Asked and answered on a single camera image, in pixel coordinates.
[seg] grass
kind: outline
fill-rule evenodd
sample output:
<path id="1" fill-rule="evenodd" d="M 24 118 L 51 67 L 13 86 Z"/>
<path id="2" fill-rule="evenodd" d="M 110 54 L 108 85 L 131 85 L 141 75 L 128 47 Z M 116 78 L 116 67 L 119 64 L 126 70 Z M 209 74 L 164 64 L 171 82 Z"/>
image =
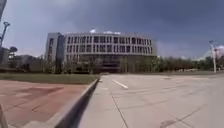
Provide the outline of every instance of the grass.
<path id="1" fill-rule="evenodd" d="M 13 74 L 1 73 L 0 80 L 12 80 L 49 84 L 90 84 L 98 75 L 53 75 L 53 74 Z"/>
<path id="2" fill-rule="evenodd" d="M 216 74 L 224 74 L 224 71 L 217 71 Z M 213 71 L 146 73 L 146 75 L 216 75 L 216 74 L 214 74 Z"/>

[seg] sky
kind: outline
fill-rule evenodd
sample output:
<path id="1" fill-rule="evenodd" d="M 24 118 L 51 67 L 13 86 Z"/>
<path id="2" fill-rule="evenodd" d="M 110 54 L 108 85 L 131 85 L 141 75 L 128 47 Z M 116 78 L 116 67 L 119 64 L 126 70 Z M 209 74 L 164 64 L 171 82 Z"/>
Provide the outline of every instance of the sky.
<path id="1" fill-rule="evenodd" d="M 149 35 L 161 56 L 197 58 L 209 40 L 224 44 L 223 6 L 223 0 L 8 0 L 1 22 L 11 26 L 3 46 L 39 56 L 49 32 L 96 29 Z"/>

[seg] road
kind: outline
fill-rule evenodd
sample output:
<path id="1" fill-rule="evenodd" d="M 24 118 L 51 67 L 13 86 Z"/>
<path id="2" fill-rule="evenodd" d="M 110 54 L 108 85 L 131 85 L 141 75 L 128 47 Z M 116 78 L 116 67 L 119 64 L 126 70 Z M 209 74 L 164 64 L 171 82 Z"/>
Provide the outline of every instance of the road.
<path id="1" fill-rule="evenodd" d="M 223 128 L 224 79 L 102 76 L 79 128 Z"/>

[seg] road marking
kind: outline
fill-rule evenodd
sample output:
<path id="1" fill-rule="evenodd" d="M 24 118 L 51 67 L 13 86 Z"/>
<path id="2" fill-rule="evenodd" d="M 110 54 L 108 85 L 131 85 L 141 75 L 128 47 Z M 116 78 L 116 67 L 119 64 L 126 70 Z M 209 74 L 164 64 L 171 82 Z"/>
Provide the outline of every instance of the road marking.
<path id="1" fill-rule="evenodd" d="M 115 82 L 115 83 L 117 83 L 117 84 L 119 84 L 120 86 L 122 86 L 124 89 L 128 89 L 128 86 L 126 86 L 126 85 L 124 85 L 124 84 L 122 84 L 122 83 L 120 83 L 120 82 L 118 82 L 118 81 L 116 81 L 116 80 L 112 80 L 113 82 Z"/>

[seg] lamp post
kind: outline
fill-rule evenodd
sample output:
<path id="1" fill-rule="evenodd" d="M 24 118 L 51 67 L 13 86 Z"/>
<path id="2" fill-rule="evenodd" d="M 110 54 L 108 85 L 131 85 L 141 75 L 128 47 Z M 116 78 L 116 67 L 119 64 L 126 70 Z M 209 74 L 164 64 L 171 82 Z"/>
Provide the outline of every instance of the lamp post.
<path id="1" fill-rule="evenodd" d="M 10 26 L 9 22 L 4 22 L 4 30 L 3 30 L 2 36 L 0 37 L 0 48 L 2 47 L 2 42 L 5 38 L 5 33 L 6 33 L 6 30 L 9 26 Z"/>
<path id="2" fill-rule="evenodd" d="M 214 49 L 214 44 L 213 44 L 213 40 L 209 41 L 210 45 L 211 45 L 211 51 L 212 51 L 212 58 L 213 58 L 213 66 L 214 66 L 214 73 L 216 73 L 216 54 L 215 54 L 215 49 Z"/>

